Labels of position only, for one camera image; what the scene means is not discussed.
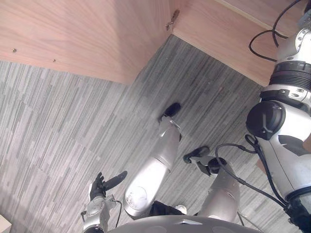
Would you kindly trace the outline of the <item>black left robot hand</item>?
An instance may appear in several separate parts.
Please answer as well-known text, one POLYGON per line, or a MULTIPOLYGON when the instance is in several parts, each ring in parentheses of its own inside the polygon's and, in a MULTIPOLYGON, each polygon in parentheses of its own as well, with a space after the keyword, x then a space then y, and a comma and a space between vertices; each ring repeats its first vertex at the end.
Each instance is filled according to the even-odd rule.
POLYGON ((89 192, 90 201, 96 197, 105 198, 106 192, 119 185, 126 178, 127 174, 127 171, 123 171, 121 174, 105 181, 102 172, 99 172, 94 182, 91 184, 91 190, 89 192))

